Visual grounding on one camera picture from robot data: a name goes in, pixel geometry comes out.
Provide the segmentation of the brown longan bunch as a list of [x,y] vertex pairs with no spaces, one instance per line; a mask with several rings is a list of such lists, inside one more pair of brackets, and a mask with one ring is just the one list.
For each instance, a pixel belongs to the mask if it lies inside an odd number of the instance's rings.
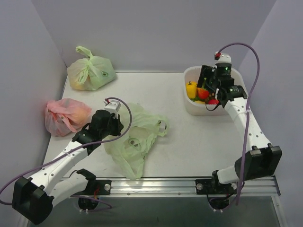
[[210,93],[208,99],[209,99],[209,100],[216,99],[216,98],[215,98],[215,93]]

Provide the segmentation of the yellow bell pepper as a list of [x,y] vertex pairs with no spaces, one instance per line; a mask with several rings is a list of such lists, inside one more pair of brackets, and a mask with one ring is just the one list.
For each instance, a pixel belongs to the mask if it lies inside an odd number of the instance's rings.
[[197,83],[193,81],[186,83],[186,92],[189,99],[195,99],[197,96]]

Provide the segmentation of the red tomato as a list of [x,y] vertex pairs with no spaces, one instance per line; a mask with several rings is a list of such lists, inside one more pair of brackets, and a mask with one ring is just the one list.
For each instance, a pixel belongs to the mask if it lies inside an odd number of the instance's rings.
[[219,104],[219,101],[218,100],[215,100],[215,99],[212,99],[208,102],[209,105],[217,105]]

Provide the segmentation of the light green fruit bag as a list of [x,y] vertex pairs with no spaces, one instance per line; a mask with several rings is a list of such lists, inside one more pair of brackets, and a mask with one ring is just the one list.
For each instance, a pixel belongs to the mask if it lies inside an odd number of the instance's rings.
[[153,114],[141,105],[128,103],[132,124],[121,138],[104,144],[105,151],[121,168],[122,175],[130,180],[142,177],[145,159],[158,137],[168,133],[167,117]]

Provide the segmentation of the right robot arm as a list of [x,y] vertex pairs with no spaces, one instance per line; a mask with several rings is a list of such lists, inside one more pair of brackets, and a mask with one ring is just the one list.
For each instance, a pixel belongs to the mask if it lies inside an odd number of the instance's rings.
[[223,192],[227,184],[272,176],[282,157],[281,148],[261,131],[249,107],[249,96],[243,86],[234,83],[231,72],[230,63],[202,65],[197,84],[215,95],[243,136],[242,156],[233,166],[213,172],[210,188],[214,193]]

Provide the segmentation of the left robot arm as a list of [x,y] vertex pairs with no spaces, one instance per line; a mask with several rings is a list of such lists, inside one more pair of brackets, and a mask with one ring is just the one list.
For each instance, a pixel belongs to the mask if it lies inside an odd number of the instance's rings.
[[88,170],[78,170],[65,180],[62,177],[98,148],[105,137],[119,136],[123,127],[117,108],[97,110],[91,123],[76,133],[49,166],[29,178],[18,178],[14,185],[12,208],[38,225],[50,215],[54,206],[71,195],[78,192],[92,194],[96,188],[96,177]]

